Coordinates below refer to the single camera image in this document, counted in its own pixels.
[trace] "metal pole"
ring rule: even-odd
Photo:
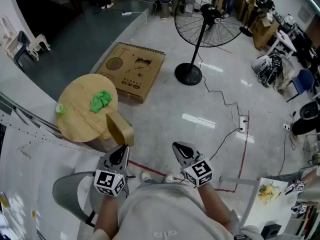
[[[194,54],[193,54],[193,57],[192,57],[191,65],[189,67],[189,71],[191,70],[192,65],[195,63],[195,59],[197,57],[197,53],[198,53],[198,50],[199,50],[199,47],[200,47],[200,43],[202,41],[202,37],[204,36],[204,32],[205,32],[206,26],[207,26],[207,23],[205,21],[203,21],[203,25],[202,25],[202,28],[201,28],[201,31],[200,31],[198,42],[196,43],[196,46],[195,46],[195,50],[194,50]]]

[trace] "white floor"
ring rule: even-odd
[[[183,179],[172,143],[193,143],[210,158],[224,137],[239,127],[237,108],[225,106],[220,93],[208,93],[204,80],[195,86],[186,86],[176,80],[176,66],[191,62],[195,47],[179,36],[173,17],[161,20],[154,16],[146,26],[121,41],[166,53],[160,73],[143,104],[119,97],[118,111],[133,125],[135,134],[130,159],[164,174],[173,172]],[[203,59],[202,74],[210,90],[223,91],[226,103],[237,102],[240,113],[249,115],[249,127],[246,123],[246,146],[246,132],[236,131],[211,160],[214,168],[211,183],[219,189],[219,195],[227,206],[241,216],[249,200],[250,187],[238,185],[236,188],[233,183],[219,182],[219,177],[257,179],[278,175],[284,159],[285,136],[285,162],[281,174],[305,167],[311,159],[309,154],[303,152],[305,137],[301,136],[294,142],[296,149],[293,151],[289,132],[286,134],[283,123],[292,122],[290,114],[310,102],[311,94],[303,93],[286,103],[289,97],[296,94],[294,87],[290,86],[283,97],[272,87],[262,86],[251,64],[265,51],[256,50],[251,37],[241,34],[221,48],[199,49]],[[295,57],[290,60],[295,74],[298,74],[302,67]],[[201,59],[197,57],[195,64],[200,63]],[[132,165],[130,168],[137,176],[142,170]],[[138,179],[131,181],[130,190],[137,185]],[[86,238],[92,232],[87,227],[80,230],[79,239]]]

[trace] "gray shirt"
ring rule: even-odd
[[[207,217],[200,202],[180,184],[156,184],[136,189],[120,209],[116,240],[233,240],[224,226]],[[241,232],[262,240],[258,228],[247,226]],[[109,240],[97,230],[93,240]]]

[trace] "sneaker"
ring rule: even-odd
[[[114,3],[112,2],[111,4],[107,4],[106,5],[106,7],[108,8],[108,9],[110,9],[112,6],[114,6]]]
[[[152,180],[152,178],[151,178],[151,176],[150,176],[150,174],[149,174],[148,172],[143,171],[143,172],[141,173],[141,180],[142,180],[143,182],[145,182],[146,180]]]
[[[162,182],[163,182],[163,183],[172,183],[172,182],[174,182],[174,175],[173,175],[172,173],[168,173],[168,174],[164,177],[164,179],[163,179]]]

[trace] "blue chair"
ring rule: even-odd
[[[314,86],[315,78],[309,69],[302,69],[296,77],[292,78],[288,85],[291,83],[293,83],[298,93],[297,95],[288,99],[286,102],[293,100],[295,97],[303,94],[305,91],[311,90],[311,88]]]

